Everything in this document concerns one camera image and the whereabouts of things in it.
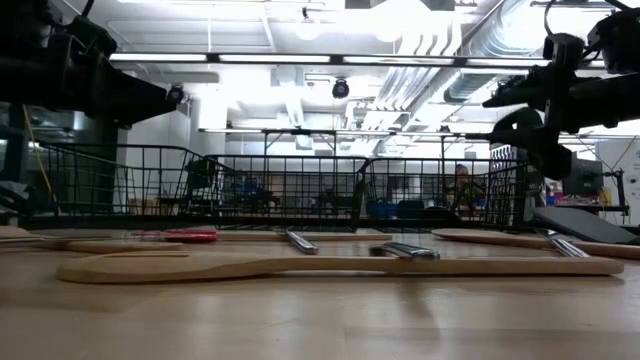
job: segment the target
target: metal basket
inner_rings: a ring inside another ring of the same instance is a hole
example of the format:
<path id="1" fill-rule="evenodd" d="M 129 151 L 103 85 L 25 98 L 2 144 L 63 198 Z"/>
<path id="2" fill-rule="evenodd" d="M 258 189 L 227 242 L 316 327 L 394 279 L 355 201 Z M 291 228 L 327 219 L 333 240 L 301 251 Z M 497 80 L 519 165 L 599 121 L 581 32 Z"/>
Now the metal basket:
<path id="1" fill-rule="evenodd" d="M 231 230 L 355 231 L 366 158 L 208 156 L 220 173 L 216 224 Z"/>
<path id="2" fill-rule="evenodd" d="M 366 170 L 366 216 L 387 232 L 516 225 L 526 169 L 515 160 L 374 159 Z"/>
<path id="3" fill-rule="evenodd" d="M 41 144 L 53 190 L 53 215 L 119 222 L 198 218 L 208 222 L 217 201 L 218 163 L 175 146 Z M 112 152 L 114 162 L 97 154 Z"/>

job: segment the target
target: metal tongs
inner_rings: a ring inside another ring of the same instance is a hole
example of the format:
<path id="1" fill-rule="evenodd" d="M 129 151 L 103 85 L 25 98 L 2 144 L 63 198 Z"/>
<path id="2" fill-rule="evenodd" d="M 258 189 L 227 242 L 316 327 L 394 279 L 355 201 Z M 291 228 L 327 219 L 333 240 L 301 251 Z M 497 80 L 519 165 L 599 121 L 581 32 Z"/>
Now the metal tongs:
<path id="1" fill-rule="evenodd" d="M 372 246 L 369 248 L 369 254 L 371 256 L 386 256 L 387 254 L 391 254 L 402 259 L 413 261 L 440 259 L 440 253 L 433 249 L 407 245 L 395 241 L 387 242 L 379 246 Z"/>

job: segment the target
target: wall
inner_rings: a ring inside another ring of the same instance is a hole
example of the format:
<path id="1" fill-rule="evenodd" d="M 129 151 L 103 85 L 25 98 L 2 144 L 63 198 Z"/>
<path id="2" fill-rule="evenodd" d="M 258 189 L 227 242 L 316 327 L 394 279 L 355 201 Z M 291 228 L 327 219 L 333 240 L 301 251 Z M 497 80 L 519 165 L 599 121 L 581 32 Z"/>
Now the wall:
<path id="1" fill-rule="evenodd" d="M 224 129 L 227 127 L 227 108 L 218 105 L 217 97 L 192 100 L 189 149 L 201 155 L 225 153 L 225 134 L 199 132 L 200 128 Z"/>
<path id="2" fill-rule="evenodd" d="M 139 122 L 128 131 L 120 130 L 118 142 L 188 148 L 190 131 L 191 119 L 174 111 Z M 179 149 L 131 146 L 120 149 L 117 158 L 127 168 L 118 169 L 114 203 L 124 205 L 127 198 L 151 200 L 162 194 L 175 194 L 178 185 L 186 181 L 183 167 L 192 155 Z"/>

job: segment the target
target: wooden spatula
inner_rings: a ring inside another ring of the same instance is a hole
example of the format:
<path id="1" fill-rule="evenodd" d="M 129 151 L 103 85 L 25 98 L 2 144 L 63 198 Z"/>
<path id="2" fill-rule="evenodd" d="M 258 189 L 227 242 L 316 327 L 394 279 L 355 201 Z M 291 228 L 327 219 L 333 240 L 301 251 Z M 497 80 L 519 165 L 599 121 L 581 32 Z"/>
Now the wooden spatula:
<path id="1" fill-rule="evenodd" d="M 478 244 L 503 245 L 530 249 L 551 249 L 549 241 L 536 235 L 513 235 L 499 231 L 471 229 L 434 229 L 431 231 L 442 240 L 462 241 Z M 573 246 L 592 256 L 640 260 L 640 246 L 613 245 L 573 241 Z"/>
<path id="2" fill-rule="evenodd" d="M 25 246 L 92 254 L 111 254 L 126 251 L 179 251 L 184 248 L 180 243 L 135 241 L 131 239 L 114 239 L 111 237 L 60 238 L 56 236 L 32 234 L 19 227 L 0 226 L 0 248 Z"/>
<path id="3" fill-rule="evenodd" d="M 379 271 L 443 275 L 611 275 L 624 265 L 603 258 L 461 258 L 412 261 L 398 258 L 272 257 L 222 252 L 136 252 L 67 260 L 58 278 L 80 283 L 141 283 L 239 278 L 294 270 Z"/>

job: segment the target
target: fluorescent light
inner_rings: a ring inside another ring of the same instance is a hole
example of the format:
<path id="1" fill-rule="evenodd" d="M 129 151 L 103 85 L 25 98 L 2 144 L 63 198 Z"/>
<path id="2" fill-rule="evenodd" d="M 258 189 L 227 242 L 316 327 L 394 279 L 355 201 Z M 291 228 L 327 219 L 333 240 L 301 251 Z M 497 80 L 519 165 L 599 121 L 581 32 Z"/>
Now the fluorescent light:
<path id="1" fill-rule="evenodd" d="M 439 133 L 435 131 L 431 132 L 412 132 L 412 131 L 399 131 L 396 135 L 400 136 L 432 136 L 432 137 L 440 137 L 440 136 L 453 136 L 452 133 Z"/>
<path id="2" fill-rule="evenodd" d="M 478 68 L 471 68 L 471 69 L 460 69 L 460 72 L 463 74 L 491 74 L 491 75 L 495 75 L 496 72 L 500 72 L 500 75 L 528 75 L 529 74 L 529 70 L 527 69 L 502 69 L 502 70 L 496 70 L 496 69 L 478 69 Z"/>
<path id="3" fill-rule="evenodd" d="M 205 54 L 153 54 L 153 53 L 115 53 L 110 61 L 132 62 L 206 62 Z"/>
<path id="4" fill-rule="evenodd" d="M 260 134 L 260 129 L 198 129 L 200 132 L 225 133 L 225 134 Z"/>
<path id="5" fill-rule="evenodd" d="M 411 114 L 411 111 L 370 109 L 370 110 L 367 110 L 367 113 L 404 115 L 404 114 Z"/>
<path id="6" fill-rule="evenodd" d="M 329 55 L 278 55 L 278 54 L 224 54 L 223 63 L 313 63 L 328 64 Z"/>
<path id="7" fill-rule="evenodd" d="M 336 79 L 335 76 L 328 75 L 328 74 L 307 73 L 304 75 L 304 81 L 311 81 L 311 82 L 326 82 L 329 84 L 334 82 L 335 79 Z"/>
<path id="8" fill-rule="evenodd" d="M 490 69 L 529 70 L 532 66 L 546 66 L 549 61 L 540 58 L 471 58 L 446 56 L 345 56 L 345 64 L 354 65 L 393 65 L 393 66 L 430 66 L 453 68 L 477 68 L 478 72 L 490 72 Z M 593 61 L 586 69 L 604 70 L 603 61 Z"/>
<path id="9" fill-rule="evenodd" d="M 262 1 L 262 0 L 118 0 L 124 4 L 156 4 L 156 5 L 219 5 L 219 6 L 320 6 L 323 2 L 308 1 Z"/>
<path id="10" fill-rule="evenodd" d="M 351 131 L 351 130 L 339 130 L 336 131 L 337 135 L 377 135 L 377 136 L 389 136 L 391 131 Z"/>
<path id="11" fill-rule="evenodd" d="M 393 65 L 414 65 L 450 67 L 454 59 L 439 56 L 345 56 L 345 64 L 393 64 Z"/>

